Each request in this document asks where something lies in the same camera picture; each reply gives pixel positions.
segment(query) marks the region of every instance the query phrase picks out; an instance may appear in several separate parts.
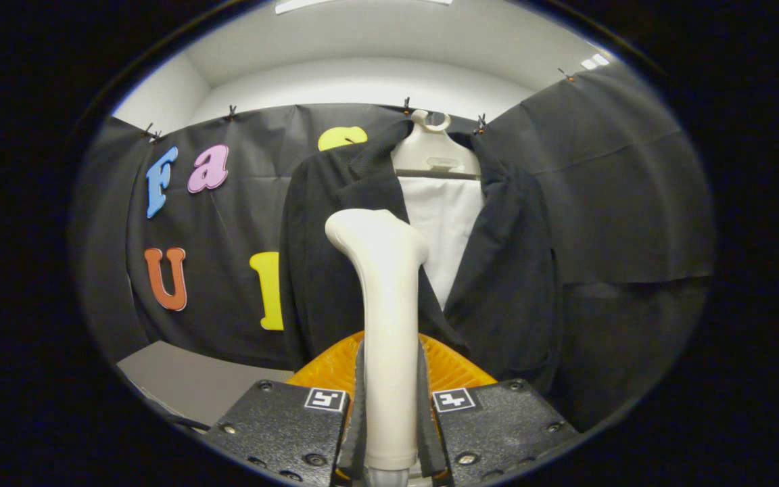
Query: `ceiling light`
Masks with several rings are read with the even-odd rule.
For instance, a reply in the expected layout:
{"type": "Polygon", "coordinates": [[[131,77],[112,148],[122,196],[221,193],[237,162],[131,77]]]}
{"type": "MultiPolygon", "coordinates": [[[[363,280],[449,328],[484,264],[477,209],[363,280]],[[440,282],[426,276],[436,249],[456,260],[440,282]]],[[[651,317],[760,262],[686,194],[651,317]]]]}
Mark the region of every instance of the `ceiling light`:
{"type": "Polygon", "coordinates": [[[605,57],[603,57],[601,55],[598,55],[597,53],[591,59],[593,59],[594,61],[597,61],[597,64],[599,64],[600,66],[606,66],[607,64],[609,64],[609,60],[608,59],[606,59],[605,57]]]}
{"type": "Polygon", "coordinates": [[[311,7],[319,3],[333,2],[333,0],[287,0],[287,2],[278,2],[275,5],[275,15],[281,15],[291,10],[311,7]]]}
{"type": "MultiPolygon", "coordinates": [[[[303,7],[311,7],[312,5],[318,5],[321,3],[333,2],[334,0],[287,0],[287,2],[279,1],[275,5],[275,15],[281,15],[291,10],[301,9],[303,7]]],[[[442,5],[449,5],[452,0],[423,0],[423,2],[439,3],[442,5]]]]}

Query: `white ceiling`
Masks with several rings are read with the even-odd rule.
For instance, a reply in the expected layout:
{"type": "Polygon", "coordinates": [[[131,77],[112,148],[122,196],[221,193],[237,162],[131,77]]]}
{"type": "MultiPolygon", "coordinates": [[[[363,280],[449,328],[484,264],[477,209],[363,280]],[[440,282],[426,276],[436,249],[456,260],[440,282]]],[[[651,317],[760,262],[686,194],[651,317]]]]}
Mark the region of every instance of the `white ceiling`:
{"type": "Polygon", "coordinates": [[[283,15],[276,1],[186,49],[211,87],[299,62],[398,57],[482,71],[534,91],[584,70],[595,53],[575,34],[506,0],[336,0],[283,15]]]}

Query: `orange letter u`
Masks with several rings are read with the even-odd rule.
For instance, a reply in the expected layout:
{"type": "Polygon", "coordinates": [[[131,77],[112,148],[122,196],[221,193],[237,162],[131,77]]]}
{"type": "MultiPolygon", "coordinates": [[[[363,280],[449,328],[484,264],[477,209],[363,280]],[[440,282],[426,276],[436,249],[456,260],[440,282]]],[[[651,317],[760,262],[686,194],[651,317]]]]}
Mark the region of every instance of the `orange letter u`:
{"type": "Polygon", "coordinates": [[[146,259],[146,267],[149,271],[149,284],[152,286],[152,293],[164,308],[172,311],[182,311],[185,309],[185,303],[188,302],[188,296],[185,293],[185,277],[182,272],[185,250],[179,247],[167,249],[167,260],[170,261],[170,270],[173,272],[172,296],[164,289],[164,283],[161,281],[161,256],[161,250],[159,249],[146,249],[143,253],[143,257],[146,259]]]}

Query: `foam letter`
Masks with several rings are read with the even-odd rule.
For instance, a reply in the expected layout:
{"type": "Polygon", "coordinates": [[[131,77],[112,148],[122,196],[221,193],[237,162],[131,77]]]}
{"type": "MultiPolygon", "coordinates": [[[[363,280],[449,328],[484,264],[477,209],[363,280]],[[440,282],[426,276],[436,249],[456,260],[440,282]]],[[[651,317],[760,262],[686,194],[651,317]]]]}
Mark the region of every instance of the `foam letter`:
{"type": "Polygon", "coordinates": [[[188,191],[201,192],[204,188],[214,189],[225,181],[228,148],[226,145],[213,145],[201,152],[194,161],[195,172],[188,178],[188,191]]]}
{"type": "Polygon", "coordinates": [[[149,183],[149,207],[146,208],[146,218],[152,218],[152,215],[158,213],[164,206],[164,200],[167,197],[161,192],[170,184],[170,163],[176,160],[179,150],[171,147],[163,156],[146,172],[146,180],[149,183]]]}
{"type": "Polygon", "coordinates": [[[170,269],[173,271],[172,296],[164,289],[164,283],[161,281],[161,250],[146,249],[143,257],[146,259],[146,267],[149,269],[149,284],[152,286],[152,293],[155,295],[155,299],[164,308],[173,311],[185,309],[185,305],[188,302],[188,296],[185,293],[185,277],[182,272],[185,250],[179,247],[167,249],[167,260],[170,261],[170,269]]]}
{"type": "Polygon", "coordinates": [[[261,252],[248,260],[248,265],[257,271],[260,278],[260,293],[263,295],[263,313],[260,326],[267,330],[282,330],[281,291],[279,291],[279,253],[261,252]]]}
{"type": "Polygon", "coordinates": [[[325,151],[338,145],[358,144],[368,139],[365,130],[358,126],[335,126],[322,133],[321,138],[318,139],[318,150],[325,151]]]}

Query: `yellow letter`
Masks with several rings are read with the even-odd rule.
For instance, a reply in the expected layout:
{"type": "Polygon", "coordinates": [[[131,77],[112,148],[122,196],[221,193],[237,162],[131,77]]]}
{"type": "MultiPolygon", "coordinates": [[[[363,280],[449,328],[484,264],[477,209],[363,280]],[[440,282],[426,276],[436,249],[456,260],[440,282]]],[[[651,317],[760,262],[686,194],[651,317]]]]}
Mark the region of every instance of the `yellow letter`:
{"type": "Polygon", "coordinates": [[[358,144],[368,141],[369,136],[365,135],[365,130],[358,126],[335,126],[327,132],[321,133],[318,139],[318,150],[325,151],[338,145],[358,144]]]}
{"type": "Polygon", "coordinates": [[[260,293],[263,295],[263,313],[260,326],[267,330],[282,330],[281,291],[279,291],[279,253],[261,252],[248,260],[248,265],[257,271],[260,278],[260,293]]]}

